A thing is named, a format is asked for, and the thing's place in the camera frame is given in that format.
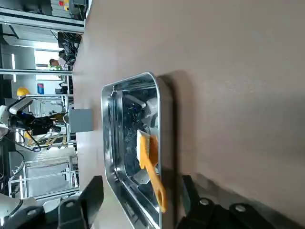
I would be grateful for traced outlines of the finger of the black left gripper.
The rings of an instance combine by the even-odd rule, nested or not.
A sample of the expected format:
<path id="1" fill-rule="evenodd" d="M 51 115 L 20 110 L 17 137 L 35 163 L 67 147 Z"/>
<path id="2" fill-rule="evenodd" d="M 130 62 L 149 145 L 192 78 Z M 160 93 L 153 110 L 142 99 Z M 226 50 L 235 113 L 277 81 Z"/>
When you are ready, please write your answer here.
<path id="1" fill-rule="evenodd" d="M 44 124 L 63 124 L 65 114 L 51 114 L 44 117 L 36 117 L 35 120 Z"/>
<path id="2" fill-rule="evenodd" d="M 53 131 L 56 133 L 59 133 L 61 131 L 60 126 L 52 125 L 52 126 L 35 126 L 31 129 L 31 135 L 36 136 L 36 135 L 44 135 L 47 134 L 49 131 Z"/>

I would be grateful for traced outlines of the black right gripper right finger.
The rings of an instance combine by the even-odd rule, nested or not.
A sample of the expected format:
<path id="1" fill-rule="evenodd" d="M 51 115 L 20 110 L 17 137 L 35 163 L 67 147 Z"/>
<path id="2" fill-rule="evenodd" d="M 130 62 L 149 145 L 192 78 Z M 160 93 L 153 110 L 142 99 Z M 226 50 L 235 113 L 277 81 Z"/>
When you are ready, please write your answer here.
<path id="1" fill-rule="evenodd" d="M 272 211 L 259 209 L 250 201 L 214 202 L 201 197 L 190 175 L 182 176 L 182 201 L 185 210 L 177 229 L 285 229 L 286 222 Z"/>

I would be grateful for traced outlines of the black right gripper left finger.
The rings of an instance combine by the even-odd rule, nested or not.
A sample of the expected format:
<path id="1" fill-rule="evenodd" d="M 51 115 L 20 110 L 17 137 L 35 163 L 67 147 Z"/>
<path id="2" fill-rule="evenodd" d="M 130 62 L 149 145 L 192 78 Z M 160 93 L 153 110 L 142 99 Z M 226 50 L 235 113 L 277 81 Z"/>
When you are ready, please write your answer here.
<path id="1" fill-rule="evenodd" d="M 4 197 L 6 229 L 89 229 L 104 200 L 103 180 L 94 176 L 78 195 L 37 204 L 36 200 Z"/>

